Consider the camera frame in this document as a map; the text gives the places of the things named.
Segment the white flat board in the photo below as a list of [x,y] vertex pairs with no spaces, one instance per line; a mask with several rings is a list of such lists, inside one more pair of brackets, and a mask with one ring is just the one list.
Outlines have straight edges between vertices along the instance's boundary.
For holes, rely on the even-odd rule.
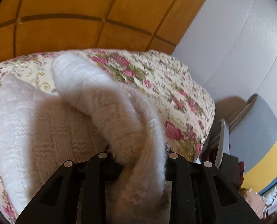
[[219,168],[222,164],[222,158],[224,153],[229,154],[229,128],[227,126],[227,123],[224,119],[220,120],[221,126],[220,126],[220,135],[219,135],[219,142],[218,142],[218,149],[217,149],[217,155],[215,159],[215,166]]

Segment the white knitted sweater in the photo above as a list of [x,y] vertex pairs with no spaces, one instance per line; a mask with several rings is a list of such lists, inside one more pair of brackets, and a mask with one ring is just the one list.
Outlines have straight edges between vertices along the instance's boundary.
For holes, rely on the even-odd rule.
[[90,59],[65,53],[51,66],[55,93],[6,74],[0,87],[0,172],[22,213],[67,160],[89,160],[105,148],[123,166],[109,185],[110,223],[168,223],[166,136],[148,97]]

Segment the grey yellow round pouf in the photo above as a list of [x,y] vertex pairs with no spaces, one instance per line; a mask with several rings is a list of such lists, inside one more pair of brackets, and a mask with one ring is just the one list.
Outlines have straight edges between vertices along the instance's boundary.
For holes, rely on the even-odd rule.
[[266,101],[252,95],[228,120],[230,153],[244,163],[243,184],[259,194],[277,183],[277,119]]

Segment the wooden wardrobe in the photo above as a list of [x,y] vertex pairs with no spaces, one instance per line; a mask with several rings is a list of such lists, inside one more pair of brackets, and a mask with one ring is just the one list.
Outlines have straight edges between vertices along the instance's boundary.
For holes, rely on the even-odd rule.
[[69,49],[171,54],[205,0],[0,0],[0,62]]

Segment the floral quilted bedspread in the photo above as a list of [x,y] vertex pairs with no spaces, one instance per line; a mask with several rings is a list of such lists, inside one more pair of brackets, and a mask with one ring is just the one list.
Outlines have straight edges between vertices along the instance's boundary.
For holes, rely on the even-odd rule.
[[[159,109],[172,150],[189,161],[198,158],[213,124],[215,104],[186,65],[153,50],[86,49],[76,54],[146,94]],[[38,95],[54,94],[51,64],[57,56],[59,52],[34,53],[1,62],[0,92],[2,78],[13,74]],[[0,144],[0,211],[10,223],[66,160],[82,162],[105,147],[91,119],[65,104],[45,103],[39,123],[32,143]]]

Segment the pile of clothes on floor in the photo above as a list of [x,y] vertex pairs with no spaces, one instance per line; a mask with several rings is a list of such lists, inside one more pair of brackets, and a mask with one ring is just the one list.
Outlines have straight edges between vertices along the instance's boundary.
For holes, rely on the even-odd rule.
[[264,219],[277,212],[277,184],[262,196],[252,189],[241,191],[241,195],[259,219]]

